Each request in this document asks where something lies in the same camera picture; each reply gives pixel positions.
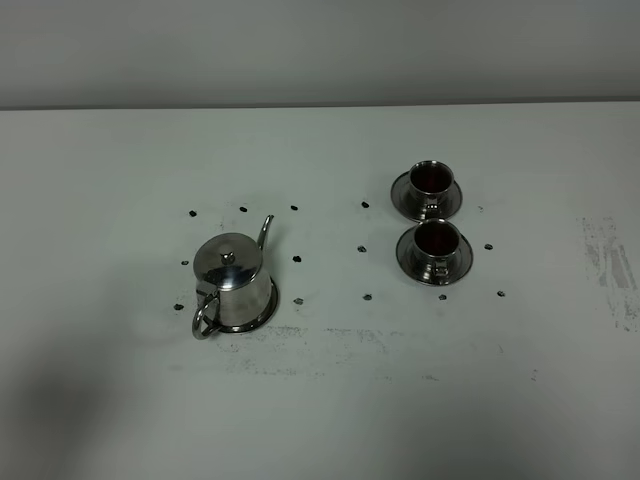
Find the near stainless steel saucer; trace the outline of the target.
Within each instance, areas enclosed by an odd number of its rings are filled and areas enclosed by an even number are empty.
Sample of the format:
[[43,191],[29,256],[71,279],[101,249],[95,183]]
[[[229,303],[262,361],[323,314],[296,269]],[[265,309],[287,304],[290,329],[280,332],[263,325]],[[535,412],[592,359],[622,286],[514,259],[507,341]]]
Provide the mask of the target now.
[[416,227],[406,230],[395,247],[397,263],[409,278],[423,285],[441,287],[458,282],[470,271],[473,250],[463,235],[459,235],[458,247],[453,253],[434,256],[417,246],[416,230]]

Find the stainless steel teapot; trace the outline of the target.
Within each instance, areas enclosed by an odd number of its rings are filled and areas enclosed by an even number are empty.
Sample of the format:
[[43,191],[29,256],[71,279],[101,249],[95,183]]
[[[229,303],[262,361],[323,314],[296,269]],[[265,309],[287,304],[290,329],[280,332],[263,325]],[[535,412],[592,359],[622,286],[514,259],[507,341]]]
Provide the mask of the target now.
[[196,278],[197,309],[192,319],[192,334],[205,340],[219,331],[216,315],[220,293],[260,287],[272,279],[265,266],[265,247],[274,217],[265,218],[259,235],[253,239],[245,234],[228,232],[205,242],[196,252],[193,272]]

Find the stainless steel saucer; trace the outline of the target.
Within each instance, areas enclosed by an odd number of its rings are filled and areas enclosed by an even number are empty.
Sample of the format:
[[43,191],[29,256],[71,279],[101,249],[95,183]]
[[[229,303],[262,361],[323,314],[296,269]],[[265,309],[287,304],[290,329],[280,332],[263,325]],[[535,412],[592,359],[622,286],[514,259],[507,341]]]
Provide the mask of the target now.
[[458,282],[470,271],[473,250],[463,235],[459,235],[458,247],[453,253],[434,256],[417,246],[416,230],[416,227],[406,230],[395,247],[397,263],[409,278],[423,285],[441,287]]
[[396,210],[414,222],[451,218],[462,205],[462,191],[456,182],[444,193],[422,195],[412,186],[409,171],[393,182],[390,197]]

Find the near stainless steel teacup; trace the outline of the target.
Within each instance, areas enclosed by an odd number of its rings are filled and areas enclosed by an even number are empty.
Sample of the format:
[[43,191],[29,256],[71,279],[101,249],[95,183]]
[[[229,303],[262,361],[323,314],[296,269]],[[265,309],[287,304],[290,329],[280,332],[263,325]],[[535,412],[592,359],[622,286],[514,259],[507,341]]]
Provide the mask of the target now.
[[449,277],[459,267],[461,236],[448,221],[430,219],[413,234],[416,265],[425,279],[435,282]]

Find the stainless steel teacup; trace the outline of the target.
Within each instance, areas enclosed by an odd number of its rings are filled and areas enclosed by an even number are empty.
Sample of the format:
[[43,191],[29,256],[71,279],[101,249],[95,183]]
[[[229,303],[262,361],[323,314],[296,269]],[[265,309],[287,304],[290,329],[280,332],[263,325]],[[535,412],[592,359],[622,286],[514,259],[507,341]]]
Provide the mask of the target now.
[[461,236],[448,221],[430,219],[413,234],[416,265],[425,279],[435,282],[449,277],[459,267]]
[[421,161],[409,170],[409,192],[426,211],[439,208],[453,183],[452,170],[436,160]]

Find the far stainless steel teacup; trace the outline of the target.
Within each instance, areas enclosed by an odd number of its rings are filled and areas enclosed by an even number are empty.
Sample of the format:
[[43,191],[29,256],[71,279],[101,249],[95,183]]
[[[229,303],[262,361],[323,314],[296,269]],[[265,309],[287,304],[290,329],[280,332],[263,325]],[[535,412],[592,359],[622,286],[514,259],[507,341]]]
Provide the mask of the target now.
[[452,170],[436,160],[421,161],[409,170],[409,192],[426,211],[439,208],[453,183]]

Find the far stainless steel saucer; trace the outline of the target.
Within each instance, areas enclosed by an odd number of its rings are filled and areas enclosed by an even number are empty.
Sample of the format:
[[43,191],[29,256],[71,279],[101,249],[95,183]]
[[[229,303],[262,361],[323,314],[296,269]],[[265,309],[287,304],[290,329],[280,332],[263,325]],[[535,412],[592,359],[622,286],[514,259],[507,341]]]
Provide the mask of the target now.
[[444,193],[422,195],[412,186],[409,171],[393,182],[390,197],[396,210],[414,222],[451,218],[462,205],[462,191],[456,182]]

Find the steel teapot coaster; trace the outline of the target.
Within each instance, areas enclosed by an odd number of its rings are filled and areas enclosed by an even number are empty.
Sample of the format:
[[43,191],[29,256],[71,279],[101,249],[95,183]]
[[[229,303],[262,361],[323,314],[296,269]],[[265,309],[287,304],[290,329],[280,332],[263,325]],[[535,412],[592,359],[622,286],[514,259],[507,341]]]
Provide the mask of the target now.
[[275,315],[279,305],[279,290],[270,279],[268,284],[220,293],[216,321],[222,333],[246,333],[260,328]]

